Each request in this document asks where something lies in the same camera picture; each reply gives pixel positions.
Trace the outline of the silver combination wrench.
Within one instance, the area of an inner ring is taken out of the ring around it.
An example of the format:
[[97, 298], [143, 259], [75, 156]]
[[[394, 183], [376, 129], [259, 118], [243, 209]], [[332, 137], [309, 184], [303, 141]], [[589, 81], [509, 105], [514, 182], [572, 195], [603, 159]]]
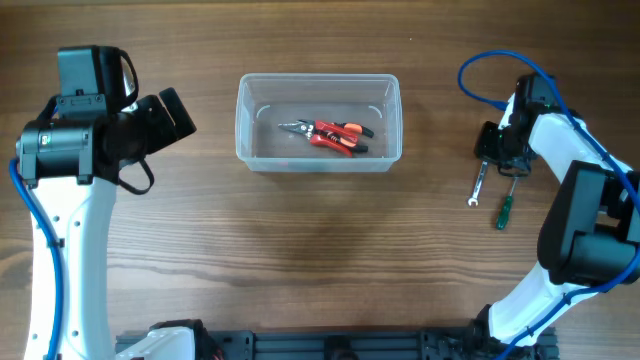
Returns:
[[487, 161], [483, 161], [481, 163], [481, 167], [477, 175], [473, 191], [471, 193], [471, 196], [467, 199], [467, 205], [469, 207], [477, 207], [479, 204], [478, 197], [482, 189], [482, 185], [483, 185], [488, 167], [489, 167], [489, 163]]

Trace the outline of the green handled screwdriver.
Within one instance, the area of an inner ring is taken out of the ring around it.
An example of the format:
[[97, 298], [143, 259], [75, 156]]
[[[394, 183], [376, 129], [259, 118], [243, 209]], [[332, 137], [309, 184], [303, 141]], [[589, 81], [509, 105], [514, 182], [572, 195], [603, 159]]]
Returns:
[[509, 193], [504, 199], [498, 217], [496, 218], [495, 228], [497, 230], [504, 230], [509, 222], [510, 212], [513, 205], [513, 194], [518, 183], [518, 178], [515, 177], [512, 182]]

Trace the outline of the clear plastic container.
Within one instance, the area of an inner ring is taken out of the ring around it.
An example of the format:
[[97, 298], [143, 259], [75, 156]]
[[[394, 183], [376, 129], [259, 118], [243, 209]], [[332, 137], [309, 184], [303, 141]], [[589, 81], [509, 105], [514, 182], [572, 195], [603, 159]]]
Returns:
[[403, 150], [391, 74], [250, 73], [239, 84], [236, 153], [255, 172], [386, 172]]

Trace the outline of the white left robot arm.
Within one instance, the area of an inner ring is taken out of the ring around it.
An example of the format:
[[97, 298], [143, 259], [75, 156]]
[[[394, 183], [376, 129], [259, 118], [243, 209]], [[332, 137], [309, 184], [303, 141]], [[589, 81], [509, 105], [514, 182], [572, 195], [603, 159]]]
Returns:
[[107, 242], [127, 165], [193, 134], [167, 88], [109, 109], [101, 94], [54, 98], [29, 122], [9, 165], [32, 222], [33, 278], [27, 359], [116, 359], [107, 314]]

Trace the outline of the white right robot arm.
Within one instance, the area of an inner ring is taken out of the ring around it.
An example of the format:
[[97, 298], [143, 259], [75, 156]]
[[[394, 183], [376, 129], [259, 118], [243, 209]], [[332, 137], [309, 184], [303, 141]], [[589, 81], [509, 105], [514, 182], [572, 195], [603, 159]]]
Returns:
[[474, 153], [513, 179], [543, 159], [560, 183], [541, 227], [537, 262], [505, 298], [487, 306], [475, 325], [486, 344], [507, 353], [533, 346], [572, 306], [639, 279], [639, 212], [625, 181], [639, 174], [600, 149], [581, 116], [562, 111], [538, 74], [520, 77], [498, 123], [483, 125]]

